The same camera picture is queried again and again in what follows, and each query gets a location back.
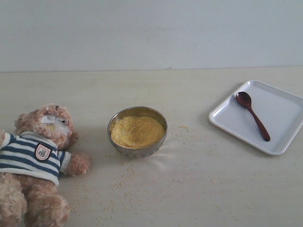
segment metal bowl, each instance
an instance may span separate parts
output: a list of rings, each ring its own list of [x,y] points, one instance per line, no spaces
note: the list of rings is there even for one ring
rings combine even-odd
[[[141,148],[141,149],[125,148],[125,147],[122,147],[122,146],[116,144],[111,138],[111,131],[113,128],[113,124],[115,124],[122,118],[128,117],[128,116],[149,116],[149,117],[154,118],[163,126],[164,131],[165,131],[164,136],[162,137],[162,139],[159,142],[157,142],[149,147]],[[152,155],[153,153],[155,153],[156,151],[158,151],[159,148],[163,145],[164,140],[167,135],[167,122],[166,122],[165,117],[154,109],[151,109],[151,108],[145,107],[145,106],[134,106],[134,107],[130,107],[130,108],[127,108],[127,109],[124,109],[124,110],[118,112],[116,115],[114,115],[112,117],[112,119],[110,119],[108,126],[107,126],[107,134],[108,134],[110,143],[121,154],[128,155],[129,157],[148,157],[148,156]]]

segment striped shirt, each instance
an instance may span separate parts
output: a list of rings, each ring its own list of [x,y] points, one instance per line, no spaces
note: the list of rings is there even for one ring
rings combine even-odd
[[[20,136],[5,133],[0,146],[0,173],[29,175],[59,185],[59,173],[63,173],[70,161],[69,152],[58,151],[49,139],[24,132]]]

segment teddy bear foot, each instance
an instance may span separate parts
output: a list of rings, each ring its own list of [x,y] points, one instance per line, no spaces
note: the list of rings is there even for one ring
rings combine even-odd
[[[60,195],[42,194],[29,203],[25,215],[27,227],[63,227],[71,207]]]
[[[12,174],[0,174],[0,227],[17,227],[26,210],[20,182]]]

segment teddy bear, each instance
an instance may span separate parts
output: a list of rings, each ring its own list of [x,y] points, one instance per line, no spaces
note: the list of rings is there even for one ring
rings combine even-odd
[[[0,227],[62,227],[71,207],[58,193],[59,176],[89,171],[91,158],[70,153],[78,139],[66,107],[47,104],[0,129]]]

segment teddy bear leg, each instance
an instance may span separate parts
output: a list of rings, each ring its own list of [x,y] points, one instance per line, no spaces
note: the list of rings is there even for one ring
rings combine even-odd
[[[26,211],[20,181],[13,174],[0,174],[0,227],[17,227]]]
[[[27,227],[63,227],[70,215],[71,207],[58,195],[55,185],[33,187],[27,195],[27,202]]]

